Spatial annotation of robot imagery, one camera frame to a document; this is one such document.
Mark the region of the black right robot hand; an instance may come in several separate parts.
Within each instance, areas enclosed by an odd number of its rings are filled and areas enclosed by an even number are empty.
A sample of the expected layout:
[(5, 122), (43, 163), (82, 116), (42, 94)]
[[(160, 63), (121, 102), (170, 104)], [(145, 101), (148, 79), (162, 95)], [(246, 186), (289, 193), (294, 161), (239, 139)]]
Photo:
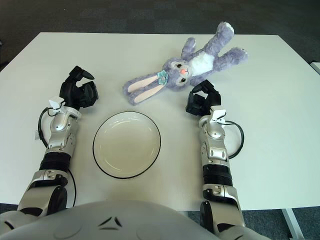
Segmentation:
[(188, 95), (185, 111), (195, 116), (210, 115), (212, 106), (221, 105), (221, 95), (207, 79), (196, 85)]

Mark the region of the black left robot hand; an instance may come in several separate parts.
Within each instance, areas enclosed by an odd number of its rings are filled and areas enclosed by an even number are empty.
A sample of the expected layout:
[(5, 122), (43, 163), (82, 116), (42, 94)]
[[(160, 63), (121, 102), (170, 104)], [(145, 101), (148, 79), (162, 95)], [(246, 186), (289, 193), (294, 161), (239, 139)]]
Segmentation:
[[(82, 78), (91, 80), (82, 86), (77, 82)], [(65, 106), (76, 110), (91, 107), (99, 99), (97, 87), (93, 82), (94, 76), (79, 66), (75, 66), (69, 73), (68, 78), (62, 83), (59, 96), (64, 99)]]

